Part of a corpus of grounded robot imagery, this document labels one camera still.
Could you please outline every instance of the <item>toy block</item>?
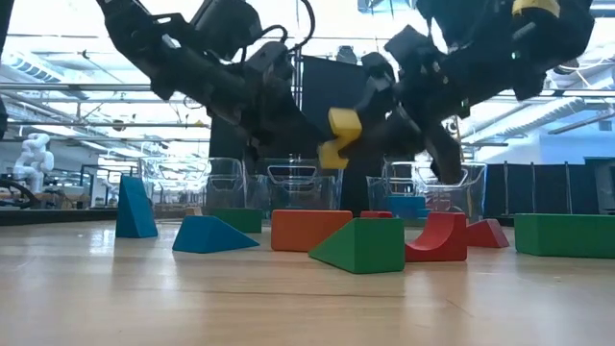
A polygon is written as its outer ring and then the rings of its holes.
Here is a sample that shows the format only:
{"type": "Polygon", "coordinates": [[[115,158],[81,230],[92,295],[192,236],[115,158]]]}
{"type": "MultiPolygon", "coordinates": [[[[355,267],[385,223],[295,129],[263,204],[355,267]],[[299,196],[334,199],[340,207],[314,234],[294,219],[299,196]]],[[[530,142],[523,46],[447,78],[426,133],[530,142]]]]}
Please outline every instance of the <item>toy block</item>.
{"type": "Polygon", "coordinates": [[[465,220],[462,212],[431,212],[421,235],[406,246],[406,261],[466,260],[465,220]]]}
{"type": "Polygon", "coordinates": [[[425,197],[421,196],[390,196],[388,209],[395,217],[427,217],[424,212],[421,215],[418,214],[418,210],[424,210],[427,207],[426,203],[425,197]]]}
{"type": "Polygon", "coordinates": [[[219,218],[245,234],[259,234],[262,232],[262,210],[242,208],[212,209],[209,215],[219,218]]]}
{"type": "Polygon", "coordinates": [[[308,252],[352,219],[348,210],[273,210],[271,248],[308,252]]]}
{"type": "Polygon", "coordinates": [[[428,209],[421,209],[421,210],[416,210],[416,217],[417,218],[427,218],[430,215],[431,210],[428,209]]]}
{"type": "Polygon", "coordinates": [[[468,246],[502,249],[510,246],[496,219],[485,219],[468,226],[468,246]]]}
{"type": "Polygon", "coordinates": [[[615,259],[615,216],[517,214],[515,246],[534,256],[615,259]]]}
{"type": "Polygon", "coordinates": [[[358,218],[309,252],[323,261],[354,274],[403,271],[404,221],[399,218],[358,218]]]}
{"type": "Polygon", "coordinates": [[[185,209],[185,216],[203,216],[201,207],[188,207],[185,209]]]}
{"type": "Polygon", "coordinates": [[[119,185],[115,237],[158,236],[154,212],[139,178],[122,176],[119,185]]]}
{"type": "Polygon", "coordinates": [[[348,159],[341,158],[339,150],[361,135],[361,122],[354,110],[331,108],[329,124],[335,139],[325,142],[318,148],[318,159],[325,169],[344,169],[348,165],[348,159]]]}
{"type": "Polygon", "coordinates": [[[404,219],[406,227],[424,228],[427,223],[427,217],[404,219]]]}
{"type": "Polygon", "coordinates": [[[211,254],[259,246],[247,235],[214,216],[188,216],[177,233],[173,251],[211,254]]]}
{"type": "Polygon", "coordinates": [[[393,218],[391,211],[370,211],[364,210],[361,212],[362,218],[393,218]]]}

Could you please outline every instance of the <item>transparent container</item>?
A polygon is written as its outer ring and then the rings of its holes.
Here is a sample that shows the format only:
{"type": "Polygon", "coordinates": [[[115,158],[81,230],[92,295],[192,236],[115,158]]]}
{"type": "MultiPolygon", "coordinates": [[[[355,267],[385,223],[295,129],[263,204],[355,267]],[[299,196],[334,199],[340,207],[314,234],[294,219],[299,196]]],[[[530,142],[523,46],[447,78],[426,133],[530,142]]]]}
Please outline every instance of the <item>transparent container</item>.
{"type": "Polygon", "coordinates": [[[323,170],[317,160],[265,160],[260,183],[268,193],[267,214],[273,210],[339,210],[341,170],[323,170]]]}
{"type": "Polygon", "coordinates": [[[244,168],[235,159],[145,158],[139,172],[156,212],[246,205],[244,168]]]}
{"type": "Polygon", "coordinates": [[[367,177],[369,209],[390,210],[389,201],[396,196],[416,196],[416,184],[411,178],[367,177]]]}
{"type": "Polygon", "coordinates": [[[470,222],[482,219],[486,167],[485,163],[464,162],[461,164],[462,179],[455,185],[438,182],[431,172],[431,163],[389,162],[384,174],[411,174],[416,195],[425,196],[427,209],[432,211],[464,212],[470,222]]]}

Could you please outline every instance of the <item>white robot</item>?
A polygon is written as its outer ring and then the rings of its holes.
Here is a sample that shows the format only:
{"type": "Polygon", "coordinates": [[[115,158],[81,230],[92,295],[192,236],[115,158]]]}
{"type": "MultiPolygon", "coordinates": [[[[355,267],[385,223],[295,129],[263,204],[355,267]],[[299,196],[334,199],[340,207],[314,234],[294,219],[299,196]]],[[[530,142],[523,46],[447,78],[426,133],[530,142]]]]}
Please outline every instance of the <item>white robot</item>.
{"type": "Polygon", "coordinates": [[[14,177],[25,179],[33,193],[42,191],[45,173],[54,169],[54,155],[47,151],[49,140],[49,135],[45,134],[28,135],[28,139],[21,144],[21,156],[12,169],[14,177]]]}
{"type": "Polygon", "coordinates": [[[119,185],[113,185],[107,179],[101,179],[100,182],[103,186],[109,189],[109,193],[111,194],[111,198],[109,199],[110,207],[117,207],[117,195],[119,194],[119,185]]]}

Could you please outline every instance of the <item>ceiling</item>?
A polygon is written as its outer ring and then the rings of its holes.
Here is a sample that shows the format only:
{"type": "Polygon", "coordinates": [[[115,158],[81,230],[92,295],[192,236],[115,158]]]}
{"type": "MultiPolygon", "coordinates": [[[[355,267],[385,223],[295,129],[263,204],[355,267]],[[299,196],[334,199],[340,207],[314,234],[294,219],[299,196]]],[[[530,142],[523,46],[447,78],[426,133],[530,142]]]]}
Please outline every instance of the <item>ceiling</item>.
{"type": "MultiPolygon", "coordinates": [[[[180,12],[186,19],[200,6],[202,0],[141,0],[152,13],[180,12]]],[[[301,40],[308,31],[308,16],[300,2],[290,0],[251,0],[263,27],[282,24],[295,41],[301,40]]],[[[363,14],[357,10],[357,0],[310,0],[316,12],[315,38],[305,47],[306,55],[330,57],[341,45],[351,45],[360,56],[372,51],[382,51],[387,39],[407,24],[425,32],[427,25],[416,11],[396,6],[389,11],[363,14]]],[[[599,1],[606,6],[610,3],[599,1]]],[[[615,56],[615,20],[597,19],[596,29],[586,54],[580,59],[580,68],[569,76],[550,73],[550,87],[591,88],[595,76],[612,68],[615,56]]],[[[436,42],[444,49],[437,28],[436,42]]],[[[254,52],[262,45],[251,47],[254,52]]],[[[104,18],[94,0],[16,0],[7,39],[0,81],[36,83],[30,76],[10,68],[19,59],[39,63],[52,69],[62,83],[96,84],[147,84],[149,80],[124,57],[118,54],[108,38],[104,18]]],[[[168,122],[209,124],[210,119],[203,109],[186,107],[183,97],[177,95],[173,104],[152,103],[158,98],[149,92],[99,92],[89,93],[94,99],[104,99],[105,104],[83,103],[79,109],[75,103],[60,103],[66,95],[59,92],[20,93],[64,114],[88,114],[88,121],[122,119],[127,122],[168,122]],[[149,103],[118,103],[118,100],[139,99],[149,103]]],[[[462,121],[463,134],[471,134],[485,124],[494,125],[499,115],[514,110],[518,105],[510,98],[490,101],[473,107],[472,116],[462,121]]],[[[575,121],[575,117],[558,120],[558,124],[575,121]]],[[[184,128],[129,128],[123,132],[113,129],[86,129],[90,136],[142,138],[200,138],[209,139],[209,130],[184,128]]],[[[207,145],[198,143],[177,144],[181,151],[174,153],[207,154],[207,145]]]]}

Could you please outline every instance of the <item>table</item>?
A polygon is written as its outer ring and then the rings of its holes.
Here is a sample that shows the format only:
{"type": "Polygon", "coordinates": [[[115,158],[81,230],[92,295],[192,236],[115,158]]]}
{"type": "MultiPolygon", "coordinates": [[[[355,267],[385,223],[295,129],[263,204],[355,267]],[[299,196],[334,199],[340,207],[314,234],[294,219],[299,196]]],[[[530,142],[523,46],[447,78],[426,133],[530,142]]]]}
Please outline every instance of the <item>table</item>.
{"type": "MultiPolygon", "coordinates": [[[[471,249],[355,276],[259,248],[173,253],[114,223],[0,227],[0,345],[613,345],[615,261],[471,249]]],[[[417,231],[408,231],[408,237],[417,231]]]]}

